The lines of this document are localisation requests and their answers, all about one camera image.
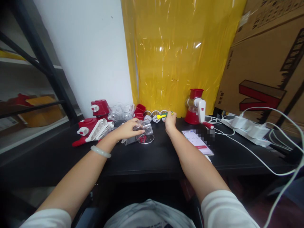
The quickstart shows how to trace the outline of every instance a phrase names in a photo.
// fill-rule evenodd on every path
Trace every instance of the hand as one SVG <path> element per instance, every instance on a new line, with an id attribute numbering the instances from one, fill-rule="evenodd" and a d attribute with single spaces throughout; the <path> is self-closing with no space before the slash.
<path id="1" fill-rule="evenodd" d="M 176 129 L 175 123 L 176 123 L 176 113 L 174 112 L 173 115 L 171 115 L 171 112 L 169 111 L 165 119 L 165 126 L 167 133 Z"/>
<path id="2" fill-rule="evenodd" d="M 134 118 L 131 119 L 121 126 L 119 126 L 117 129 L 112 131 L 110 134 L 112 137 L 114 137 L 117 141 L 121 139 L 128 139 L 137 135 L 141 135 L 145 133 L 144 130 L 138 130 L 138 131 L 133 131 L 133 127 L 137 124 L 136 121 L 138 119 Z"/>

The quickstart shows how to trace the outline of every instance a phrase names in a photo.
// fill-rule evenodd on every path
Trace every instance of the screwdriver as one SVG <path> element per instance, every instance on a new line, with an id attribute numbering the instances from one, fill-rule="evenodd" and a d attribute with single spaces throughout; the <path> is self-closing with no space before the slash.
<path id="1" fill-rule="evenodd" d="M 166 112 L 165 114 L 163 115 L 157 115 L 157 116 L 154 116 L 153 119 L 161 119 L 161 118 L 165 118 L 167 117 L 168 115 L 168 112 Z"/>

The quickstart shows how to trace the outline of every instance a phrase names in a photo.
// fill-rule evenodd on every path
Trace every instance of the yellow backdrop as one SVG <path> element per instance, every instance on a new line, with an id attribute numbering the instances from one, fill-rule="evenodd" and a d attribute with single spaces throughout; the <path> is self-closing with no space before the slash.
<path id="1" fill-rule="evenodd" d="M 201 88 L 214 102 L 246 0 L 122 0 L 133 102 L 186 115 Z"/>

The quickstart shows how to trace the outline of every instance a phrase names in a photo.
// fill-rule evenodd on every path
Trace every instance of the smartphone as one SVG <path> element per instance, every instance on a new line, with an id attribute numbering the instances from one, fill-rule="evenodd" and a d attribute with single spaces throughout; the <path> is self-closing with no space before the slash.
<path id="1" fill-rule="evenodd" d="M 204 143 L 204 141 L 193 132 L 193 130 L 182 131 L 183 135 L 197 148 L 203 155 L 213 156 L 214 153 Z"/>

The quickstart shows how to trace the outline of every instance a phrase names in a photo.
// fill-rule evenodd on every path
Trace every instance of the person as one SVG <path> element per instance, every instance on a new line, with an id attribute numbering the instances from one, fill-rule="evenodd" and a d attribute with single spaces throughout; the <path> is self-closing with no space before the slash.
<path id="1" fill-rule="evenodd" d="M 144 133 L 133 131 L 137 118 L 127 121 L 105 136 L 96 146 L 111 153 L 121 140 Z M 230 191 L 208 159 L 176 128 L 176 113 L 165 120 L 166 132 L 177 152 L 181 167 L 201 204 L 204 227 L 259 227 Z M 107 158 L 90 150 L 59 182 L 51 194 L 21 228 L 70 227 L 81 204 L 94 187 Z M 132 204 L 113 215 L 106 228 L 117 227 L 195 227 L 182 212 L 151 199 Z"/>

